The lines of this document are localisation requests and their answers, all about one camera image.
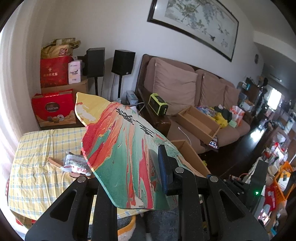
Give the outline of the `painted folding paper fan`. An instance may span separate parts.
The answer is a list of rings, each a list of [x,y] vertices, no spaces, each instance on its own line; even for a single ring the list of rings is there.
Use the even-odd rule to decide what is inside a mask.
[[[176,197],[162,190],[158,147],[164,145],[168,156],[190,169],[163,134],[131,108],[96,95],[78,92],[75,114],[86,127],[83,156],[117,208],[170,210],[177,206]]]

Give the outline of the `grey white snack bag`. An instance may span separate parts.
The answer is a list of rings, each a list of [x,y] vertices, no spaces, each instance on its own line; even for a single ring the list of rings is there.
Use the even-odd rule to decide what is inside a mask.
[[[73,154],[72,152],[66,152],[66,156],[63,159],[63,164],[60,169],[64,172],[72,172],[85,176],[92,175],[92,171],[84,156]]]

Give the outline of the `wooden folding fan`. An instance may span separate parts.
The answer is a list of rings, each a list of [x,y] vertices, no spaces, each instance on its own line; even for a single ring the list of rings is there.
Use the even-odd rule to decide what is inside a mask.
[[[51,165],[55,166],[55,167],[58,167],[58,168],[61,168],[64,165],[63,161],[54,159],[52,157],[48,157],[47,162],[50,163]]]

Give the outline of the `large open cardboard box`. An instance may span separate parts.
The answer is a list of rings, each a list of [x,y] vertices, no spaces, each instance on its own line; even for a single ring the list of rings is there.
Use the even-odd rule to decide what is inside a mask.
[[[210,175],[210,171],[206,167],[205,163],[201,160],[195,150],[190,146],[186,140],[175,140],[171,143],[181,153],[181,162],[187,168],[189,168],[196,176],[206,178]]]

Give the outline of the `shallow cardboard tray on sofa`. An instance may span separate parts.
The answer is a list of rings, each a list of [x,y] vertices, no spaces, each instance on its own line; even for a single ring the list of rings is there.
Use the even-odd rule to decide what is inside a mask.
[[[217,122],[193,106],[180,111],[176,115],[176,121],[205,145],[208,145],[220,130]]]

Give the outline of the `yellow plastic bag on sofa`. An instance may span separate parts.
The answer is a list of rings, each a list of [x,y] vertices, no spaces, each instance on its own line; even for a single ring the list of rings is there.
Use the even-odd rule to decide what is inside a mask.
[[[222,116],[222,113],[216,113],[214,121],[221,127],[225,128],[228,125],[228,121]]]

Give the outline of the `brown sofa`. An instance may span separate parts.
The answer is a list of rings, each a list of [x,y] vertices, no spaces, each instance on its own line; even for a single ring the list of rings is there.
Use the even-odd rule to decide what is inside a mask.
[[[144,102],[144,110],[141,115],[170,141],[188,140],[196,153],[201,154],[208,151],[210,149],[209,145],[205,145],[181,126],[176,121],[176,115],[158,116],[149,106],[149,97],[153,93],[154,70],[157,58],[175,67],[197,73],[195,102],[192,106],[198,110],[201,107],[212,110],[219,105],[224,107],[225,110],[230,110],[237,105],[239,90],[231,82],[206,70],[176,60],[148,54],[143,55],[136,87],[136,95]],[[218,146],[224,147],[232,144],[249,131],[250,125],[245,120],[240,120],[240,123],[235,127],[227,125],[225,128],[220,128],[216,135]]]

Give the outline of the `yellow checkered tablecloth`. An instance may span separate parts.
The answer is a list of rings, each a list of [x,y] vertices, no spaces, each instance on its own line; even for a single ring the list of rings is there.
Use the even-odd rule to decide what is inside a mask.
[[[74,181],[48,158],[61,161],[66,152],[80,154],[85,132],[85,127],[61,128],[21,137],[8,186],[8,206],[18,224],[30,228]]]

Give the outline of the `brown sofa cushion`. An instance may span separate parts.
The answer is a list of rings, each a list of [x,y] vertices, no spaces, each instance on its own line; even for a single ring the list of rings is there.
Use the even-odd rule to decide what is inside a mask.
[[[168,104],[166,115],[177,115],[194,105],[197,78],[197,73],[156,59],[152,92],[157,93]]]

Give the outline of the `red gift box lower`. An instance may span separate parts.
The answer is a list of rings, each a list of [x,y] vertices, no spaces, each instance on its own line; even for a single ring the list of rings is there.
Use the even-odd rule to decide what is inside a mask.
[[[41,128],[76,124],[73,90],[36,94],[32,108]]]

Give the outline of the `black speaker right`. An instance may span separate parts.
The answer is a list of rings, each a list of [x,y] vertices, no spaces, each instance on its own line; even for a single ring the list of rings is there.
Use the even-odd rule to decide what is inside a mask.
[[[127,50],[115,50],[112,63],[112,73],[120,76],[132,73],[135,52]]]

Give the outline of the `black speaker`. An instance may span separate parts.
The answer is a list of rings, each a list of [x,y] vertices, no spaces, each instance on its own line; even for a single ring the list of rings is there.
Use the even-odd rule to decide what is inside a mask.
[[[105,68],[105,48],[90,48],[86,51],[87,76],[103,77]]]
[[[115,50],[112,63],[112,73],[120,76],[132,73],[135,52],[127,50]]]

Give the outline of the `black speaker left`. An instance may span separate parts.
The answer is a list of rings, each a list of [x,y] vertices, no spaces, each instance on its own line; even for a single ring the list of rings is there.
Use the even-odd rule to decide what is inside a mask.
[[[103,77],[105,68],[105,48],[90,48],[86,51],[87,76]]]

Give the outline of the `pink small box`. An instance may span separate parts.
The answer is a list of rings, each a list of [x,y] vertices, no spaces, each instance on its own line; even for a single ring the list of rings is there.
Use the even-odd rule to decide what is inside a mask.
[[[68,63],[68,84],[76,84],[81,82],[82,61],[74,60]]]

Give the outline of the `framed ink painting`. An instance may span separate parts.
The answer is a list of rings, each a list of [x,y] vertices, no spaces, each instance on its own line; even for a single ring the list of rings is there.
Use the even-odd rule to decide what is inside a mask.
[[[148,22],[182,33],[232,61],[239,21],[220,1],[153,0]]]

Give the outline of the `red gift bag upper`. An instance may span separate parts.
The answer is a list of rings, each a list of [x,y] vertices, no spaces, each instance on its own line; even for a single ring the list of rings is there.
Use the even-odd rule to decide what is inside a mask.
[[[71,56],[40,60],[41,88],[68,85],[68,64]]]

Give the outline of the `gold paper bag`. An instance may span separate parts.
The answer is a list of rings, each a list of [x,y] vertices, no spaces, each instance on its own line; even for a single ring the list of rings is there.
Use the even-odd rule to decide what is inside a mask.
[[[74,49],[81,45],[76,38],[54,39],[41,48],[41,59],[52,59],[65,56],[72,56]]]

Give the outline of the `brown cardboard box by wall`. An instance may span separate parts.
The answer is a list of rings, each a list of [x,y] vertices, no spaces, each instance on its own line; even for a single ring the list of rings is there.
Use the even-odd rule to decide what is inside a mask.
[[[73,90],[74,95],[76,95],[77,92],[88,93],[88,79],[86,78],[85,80],[74,84],[41,88],[41,94],[66,91],[71,89]]]

